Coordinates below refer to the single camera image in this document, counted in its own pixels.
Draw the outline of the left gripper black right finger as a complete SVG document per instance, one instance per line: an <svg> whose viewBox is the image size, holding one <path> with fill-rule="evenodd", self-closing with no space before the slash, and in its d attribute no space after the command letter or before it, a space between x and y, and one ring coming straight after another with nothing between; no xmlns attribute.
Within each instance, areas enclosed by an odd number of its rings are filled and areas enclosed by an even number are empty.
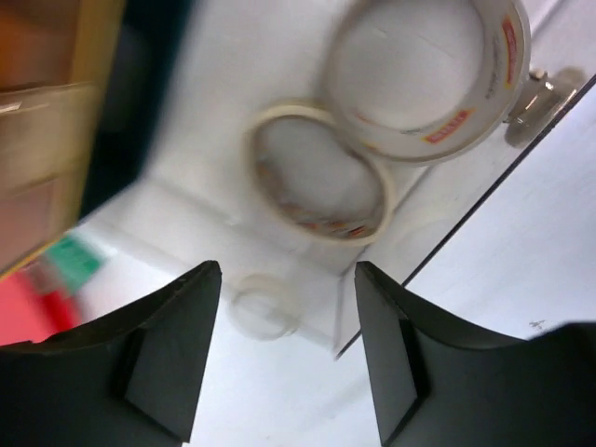
<svg viewBox="0 0 596 447"><path fill-rule="evenodd" d="M595 326L522 340L464 320L370 262L355 289L385 446L591 446Z"/></svg>

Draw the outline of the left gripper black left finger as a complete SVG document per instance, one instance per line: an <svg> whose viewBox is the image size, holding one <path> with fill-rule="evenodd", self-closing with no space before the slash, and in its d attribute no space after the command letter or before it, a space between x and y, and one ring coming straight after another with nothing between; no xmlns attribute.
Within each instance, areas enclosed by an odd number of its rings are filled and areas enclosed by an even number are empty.
<svg viewBox="0 0 596 447"><path fill-rule="evenodd" d="M186 444L221 286L207 261L84 325L3 346L2 444Z"/></svg>

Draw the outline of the red folder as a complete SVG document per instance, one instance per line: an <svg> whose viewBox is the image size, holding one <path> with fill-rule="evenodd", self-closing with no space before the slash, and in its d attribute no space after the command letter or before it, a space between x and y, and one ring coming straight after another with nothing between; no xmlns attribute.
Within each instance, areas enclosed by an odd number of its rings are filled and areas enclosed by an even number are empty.
<svg viewBox="0 0 596 447"><path fill-rule="evenodd" d="M53 277L20 270L1 279L1 345L40 343L81 323L73 295Z"/></svg>

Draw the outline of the small clear tape roll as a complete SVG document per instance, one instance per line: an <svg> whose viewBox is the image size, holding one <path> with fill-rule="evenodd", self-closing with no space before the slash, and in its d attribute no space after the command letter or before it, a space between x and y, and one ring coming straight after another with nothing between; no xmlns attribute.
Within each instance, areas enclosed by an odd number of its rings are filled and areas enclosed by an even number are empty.
<svg viewBox="0 0 596 447"><path fill-rule="evenodd" d="M275 341L301 326L302 306L292 288L264 274L249 275L237 283L228 312L241 333L259 341Z"/></svg>

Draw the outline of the brown tape roll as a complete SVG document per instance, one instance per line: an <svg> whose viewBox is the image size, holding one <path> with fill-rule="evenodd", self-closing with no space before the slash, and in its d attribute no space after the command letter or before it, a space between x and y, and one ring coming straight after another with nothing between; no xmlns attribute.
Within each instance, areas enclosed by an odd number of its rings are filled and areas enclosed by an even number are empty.
<svg viewBox="0 0 596 447"><path fill-rule="evenodd" d="M315 240L367 246L390 223L395 199L387 168L350 147L317 103L277 102L256 113L244 165L269 212Z"/></svg>

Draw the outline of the large clear tape roll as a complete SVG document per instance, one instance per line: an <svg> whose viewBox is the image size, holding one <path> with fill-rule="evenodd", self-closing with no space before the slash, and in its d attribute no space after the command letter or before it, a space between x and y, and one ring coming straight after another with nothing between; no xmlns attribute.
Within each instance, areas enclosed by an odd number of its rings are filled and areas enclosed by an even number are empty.
<svg viewBox="0 0 596 447"><path fill-rule="evenodd" d="M358 1L332 38L325 102L355 148L433 164L508 118L530 55L519 1Z"/></svg>

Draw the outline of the yellow drawer box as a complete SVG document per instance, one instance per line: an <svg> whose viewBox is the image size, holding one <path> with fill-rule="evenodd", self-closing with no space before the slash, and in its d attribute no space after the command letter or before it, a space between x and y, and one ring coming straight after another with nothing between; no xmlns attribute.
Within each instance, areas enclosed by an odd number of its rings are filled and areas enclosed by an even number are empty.
<svg viewBox="0 0 596 447"><path fill-rule="evenodd" d="M1 4L1 273L73 227L123 1Z"/></svg>

